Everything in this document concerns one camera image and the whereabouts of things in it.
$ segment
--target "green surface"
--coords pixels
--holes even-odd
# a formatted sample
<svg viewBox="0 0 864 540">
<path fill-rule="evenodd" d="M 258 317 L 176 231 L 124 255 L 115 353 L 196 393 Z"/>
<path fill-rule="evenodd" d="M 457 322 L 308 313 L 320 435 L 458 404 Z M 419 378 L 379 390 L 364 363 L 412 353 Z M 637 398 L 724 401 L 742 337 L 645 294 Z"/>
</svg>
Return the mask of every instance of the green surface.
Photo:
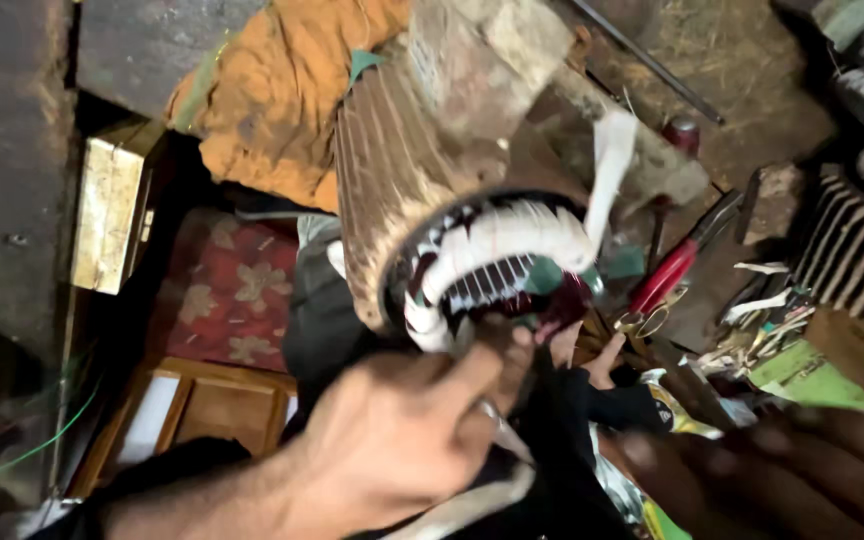
<svg viewBox="0 0 864 540">
<path fill-rule="evenodd" d="M 794 402 L 864 411 L 864 390 L 805 340 L 752 370 L 753 384 Z"/>
</svg>

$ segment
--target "metal rod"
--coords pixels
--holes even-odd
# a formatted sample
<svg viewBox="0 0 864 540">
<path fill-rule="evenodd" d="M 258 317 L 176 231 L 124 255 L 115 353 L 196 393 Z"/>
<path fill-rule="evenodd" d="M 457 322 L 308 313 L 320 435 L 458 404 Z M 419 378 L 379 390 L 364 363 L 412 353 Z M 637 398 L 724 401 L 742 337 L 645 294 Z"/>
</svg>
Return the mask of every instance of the metal rod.
<svg viewBox="0 0 864 540">
<path fill-rule="evenodd" d="M 692 107 L 694 107 L 699 113 L 702 113 L 706 118 L 715 122 L 716 124 L 724 124 L 726 119 L 722 117 L 721 114 L 715 108 L 709 104 L 705 99 L 702 98 L 699 94 L 695 93 L 692 88 L 686 86 L 681 80 L 679 80 L 675 75 L 669 73 L 669 70 L 666 67 L 659 63 L 652 55 L 645 52 L 639 45 L 637 45 L 630 38 L 626 37 L 624 33 L 618 30 L 608 19 L 602 16 L 601 13 L 589 7 L 583 0 L 572 0 L 576 6 L 579 7 L 580 10 L 585 12 L 595 24 L 602 27 L 603 30 L 606 31 L 607 34 L 612 36 L 614 40 L 618 43 L 621 43 L 627 49 L 630 50 L 632 55 L 635 55 L 636 58 L 639 59 L 642 64 L 652 70 L 652 72 L 658 76 L 659 79 L 663 80 L 666 85 L 672 87 L 672 90 L 677 92 L 679 96 L 682 97 L 685 101 L 688 102 Z"/>
</svg>

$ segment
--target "black cloth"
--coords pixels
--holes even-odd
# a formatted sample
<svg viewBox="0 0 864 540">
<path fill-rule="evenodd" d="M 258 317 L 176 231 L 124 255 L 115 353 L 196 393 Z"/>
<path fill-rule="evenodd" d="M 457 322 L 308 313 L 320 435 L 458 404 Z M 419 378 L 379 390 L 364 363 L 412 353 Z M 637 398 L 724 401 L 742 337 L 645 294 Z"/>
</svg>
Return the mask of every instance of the black cloth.
<svg viewBox="0 0 864 540">
<path fill-rule="evenodd" d="M 296 264 L 283 350 L 298 382 L 298 410 L 283 431 L 283 442 L 305 429 L 322 392 L 344 369 L 374 352 L 412 347 L 403 338 L 377 336 L 359 322 L 349 289 L 328 263 L 324 245 L 302 250 Z M 585 370 L 555 370 L 548 350 L 537 353 L 534 372 L 531 394 L 510 417 L 535 459 L 534 484 L 520 502 L 472 523 L 452 538 L 635 538 L 595 477 L 589 422 L 617 430 L 667 431 L 649 389 L 643 385 L 597 390 Z M 192 453 L 195 458 L 190 461 Z M 247 456 L 241 445 L 215 439 L 170 449 L 122 472 L 112 485 L 33 539 L 101 538 L 96 516 L 112 501 Z M 471 487 L 507 479 L 516 462 L 505 449 L 493 447 Z M 414 519 L 355 538 L 381 538 Z"/>
</svg>

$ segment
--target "green wire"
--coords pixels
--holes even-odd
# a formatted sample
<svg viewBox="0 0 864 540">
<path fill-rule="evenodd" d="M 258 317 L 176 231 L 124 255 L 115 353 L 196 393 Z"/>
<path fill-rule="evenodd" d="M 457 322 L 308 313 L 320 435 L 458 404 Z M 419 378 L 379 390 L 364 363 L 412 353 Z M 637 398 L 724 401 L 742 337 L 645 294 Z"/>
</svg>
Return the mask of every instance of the green wire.
<svg viewBox="0 0 864 540">
<path fill-rule="evenodd" d="M 102 377 L 100 376 L 99 380 L 96 380 L 96 382 L 95 382 L 95 389 L 92 390 L 92 395 L 90 395 L 88 397 L 88 399 L 85 400 L 85 403 L 83 403 L 82 406 L 78 409 L 78 412 L 75 413 L 75 416 L 73 416 L 71 419 L 69 419 L 69 421 L 65 423 L 65 425 L 62 427 L 62 429 L 60 429 L 55 434 L 54 437 L 52 437 L 51 439 L 38 445 L 37 447 L 32 448 L 29 451 L 26 451 L 22 455 L 19 455 L 16 459 L 8 461 L 7 463 L 3 463 L 2 465 L 0 465 L 0 472 L 4 471 L 5 469 L 8 469 L 9 467 L 16 465 L 18 462 L 20 462 L 22 460 L 28 460 L 31 456 L 34 456 L 35 454 L 44 450 L 50 444 L 58 441 L 59 438 L 62 437 L 66 433 L 66 431 L 68 431 L 68 429 L 72 427 L 72 424 L 75 424 L 75 421 L 78 420 L 79 417 L 82 416 L 84 412 L 86 412 L 86 409 L 89 408 L 89 405 L 92 403 L 92 400 L 95 398 L 95 395 L 99 393 L 99 383 L 101 383 L 101 382 L 102 382 Z"/>
</svg>

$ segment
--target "finger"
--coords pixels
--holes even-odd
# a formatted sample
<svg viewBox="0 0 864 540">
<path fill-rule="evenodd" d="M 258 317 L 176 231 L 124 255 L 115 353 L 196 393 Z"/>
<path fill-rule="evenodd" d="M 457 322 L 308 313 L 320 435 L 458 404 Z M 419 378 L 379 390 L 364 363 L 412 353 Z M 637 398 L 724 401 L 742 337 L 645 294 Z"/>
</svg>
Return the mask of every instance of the finger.
<svg viewBox="0 0 864 540">
<path fill-rule="evenodd" d="M 864 540 L 861 523 L 780 464 L 758 452 L 733 453 L 702 437 L 689 437 L 687 442 L 686 462 L 710 487 L 764 510 L 797 538 Z"/>
<path fill-rule="evenodd" d="M 423 354 L 403 371 L 402 382 L 410 388 L 426 388 L 449 372 L 452 358 L 445 353 Z"/>
<path fill-rule="evenodd" d="M 602 352 L 599 353 L 598 357 L 595 358 L 596 361 L 610 361 L 611 363 L 616 362 L 616 358 L 618 358 L 619 353 L 622 352 L 622 347 L 625 346 L 625 334 L 622 332 L 616 332 L 615 335 L 608 340 Z"/>
<path fill-rule="evenodd" d="M 864 526 L 864 463 L 845 449 L 809 433 L 761 423 L 748 430 L 750 443 L 819 488 Z"/>
<path fill-rule="evenodd" d="M 788 418 L 796 428 L 819 436 L 864 461 L 864 413 L 846 408 L 794 406 Z"/>
<path fill-rule="evenodd" d="M 693 538 L 767 537 L 709 508 L 699 477 L 667 440 L 629 433 L 620 438 L 619 450 L 642 491 Z"/>
<path fill-rule="evenodd" d="M 508 415 L 519 399 L 522 382 L 536 355 L 532 332 L 525 327 L 515 328 L 505 346 L 501 353 L 502 374 L 499 375 L 498 384 L 487 392 L 488 398 L 502 416 Z"/>
<path fill-rule="evenodd" d="M 433 407 L 442 420 L 455 426 L 469 408 L 487 390 L 497 384 L 503 362 L 492 347 L 477 341 L 428 392 Z"/>
<path fill-rule="evenodd" d="M 552 365 L 556 368 L 571 367 L 575 356 L 575 342 L 579 339 L 582 321 L 563 329 L 549 340 L 549 353 L 552 355 Z"/>
<path fill-rule="evenodd" d="M 496 438 L 497 420 L 489 417 L 477 405 L 467 411 L 455 428 L 456 448 L 468 480 L 478 474 Z"/>
</svg>

